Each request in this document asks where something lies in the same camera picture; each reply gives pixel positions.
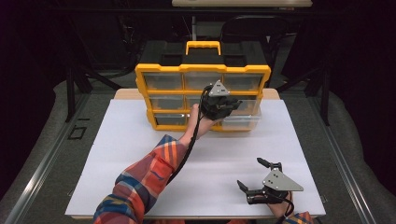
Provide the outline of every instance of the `person's right arm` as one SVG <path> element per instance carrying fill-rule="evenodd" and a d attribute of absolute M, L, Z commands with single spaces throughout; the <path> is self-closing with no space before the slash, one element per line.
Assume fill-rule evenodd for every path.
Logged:
<path fill-rule="evenodd" d="M 286 197 L 286 199 L 292 201 L 291 193 Z M 273 203 L 267 204 L 268 207 L 271 209 L 271 212 L 274 214 L 275 217 L 281 218 L 285 215 L 286 210 L 289 208 L 289 204 L 287 202 L 283 203 Z M 309 212 L 304 213 L 291 213 L 282 223 L 291 223 L 291 224 L 314 224 L 311 215 Z"/>

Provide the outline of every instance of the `hand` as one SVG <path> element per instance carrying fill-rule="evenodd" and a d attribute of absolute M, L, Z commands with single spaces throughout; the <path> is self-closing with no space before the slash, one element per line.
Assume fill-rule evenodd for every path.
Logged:
<path fill-rule="evenodd" d="M 187 124 L 186 132 L 184 132 L 183 136 L 181 136 L 179 139 L 179 141 L 186 147 L 189 145 L 191 138 L 194 134 L 194 129 L 198 120 L 198 112 L 199 112 L 199 105 L 198 104 L 193 105 L 190 111 L 190 118 L 189 118 L 189 123 Z M 196 139 L 198 140 L 202 135 L 206 134 L 212 128 L 212 126 L 219 121 L 220 119 L 211 120 L 203 117 L 199 123 L 199 129 Z"/>
<path fill-rule="evenodd" d="M 292 202 L 291 191 L 289 192 L 286 199 Z M 286 210 L 288 209 L 289 203 L 287 203 L 287 202 L 273 203 L 273 204 L 268 203 L 267 205 L 271 209 L 271 212 L 274 214 L 274 216 L 277 218 L 280 218 L 285 215 Z"/>

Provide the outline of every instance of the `wooden table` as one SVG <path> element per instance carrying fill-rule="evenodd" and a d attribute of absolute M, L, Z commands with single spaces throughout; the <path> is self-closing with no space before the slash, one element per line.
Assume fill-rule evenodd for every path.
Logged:
<path fill-rule="evenodd" d="M 114 96 L 115 100 L 140 100 L 143 99 L 142 94 L 138 89 L 119 89 Z M 264 100 L 279 100 L 279 94 L 275 89 L 263 89 L 262 99 Z"/>

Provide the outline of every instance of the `plastic drawer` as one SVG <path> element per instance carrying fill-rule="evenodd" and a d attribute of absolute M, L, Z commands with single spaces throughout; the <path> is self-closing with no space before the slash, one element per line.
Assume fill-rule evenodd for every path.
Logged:
<path fill-rule="evenodd" d="M 184 109 L 183 95 L 157 95 L 149 96 L 152 109 Z"/>
<path fill-rule="evenodd" d="M 152 73 L 145 72 L 148 90 L 181 90 L 182 81 L 180 73 Z"/>
<path fill-rule="evenodd" d="M 191 108 L 194 104 L 199 104 L 201 95 L 186 95 L 186 108 Z"/>
<path fill-rule="evenodd" d="M 157 125 L 186 125 L 185 114 L 154 114 Z"/>
<path fill-rule="evenodd" d="M 231 95 L 230 99 L 235 98 L 237 100 L 241 100 L 242 104 L 238 107 L 238 109 L 234 110 L 231 115 L 251 115 L 256 114 L 258 108 L 260 107 L 261 97 L 257 97 L 256 95 Z"/>
<path fill-rule="evenodd" d="M 214 84 L 221 79 L 217 72 L 188 72 L 184 74 L 186 90 L 203 90 L 210 83 Z"/>
<path fill-rule="evenodd" d="M 221 122 L 221 129 L 224 131 L 250 131 L 261 119 L 260 109 L 256 115 L 231 115 Z"/>
<path fill-rule="evenodd" d="M 256 91 L 260 87 L 262 74 L 227 74 L 223 85 L 229 91 Z"/>

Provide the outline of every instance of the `black cable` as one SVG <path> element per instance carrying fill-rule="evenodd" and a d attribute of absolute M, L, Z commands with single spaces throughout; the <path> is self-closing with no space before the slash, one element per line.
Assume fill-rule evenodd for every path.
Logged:
<path fill-rule="evenodd" d="M 204 88 L 204 90 L 202 91 L 201 94 L 201 99 L 199 100 L 199 109 L 198 109 L 198 118 L 197 118 L 197 124 L 195 125 L 195 129 L 194 129 L 194 133 L 192 135 L 191 141 L 189 143 L 189 147 L 187 148 L 186 151 L 186 155 L 184 156 L 183 160 L 180 162 L 180 165 L 177 167 L 177 169 L 173 172 L 173 174 L 171 175 L 171 177 L 169 178 L 168 182 L 166 183 L 166 185 L 168 185 L 170 182 L 172 182 L 172 180 L 177 176 L 177 174 L 180 172 L 181 168 L 183 168 L 184 164 L 187 161 L 187 158 L 190 156 L 190 153 L 192 151 L 192 148 L 195 144 L 195 140 L 197 138 L 197 134 L 198 134 L 198 130 L 199 130 L 199 123 L 201 121 L 201 119 L 204 117 L 200 117 L 201 116 L 201 103 L 202 103 L 202 99 L 204 98 L 204 95 L 207 91 L 211 90 L 213 86 L 206 86 Z"/>
<path fill-rule="evenodd" d="M 290 216 L 290 214 L 293 213 L 293 211 L 294 211 L 294 203 L 291 201 L 291 195 L 290 195 L 290 200 L 288 200 L 286 198 L 279 198 L 279 197 L 277 197 L 274 194 L 271 194 L 269 192 L 267 192 L 267 194 L 270 195 L 271 197 L 274 197 L 276 199 L 282 200 L 283 202 L 287 202 L 289 204 L 288 208 L 286 209 L 285 214 L 283 215 L 283 217 L 280 217 L 277 220 L 277 222 L 276 222 L 276 224 L 281 224 L 286 219 L 286 217 Z"/>

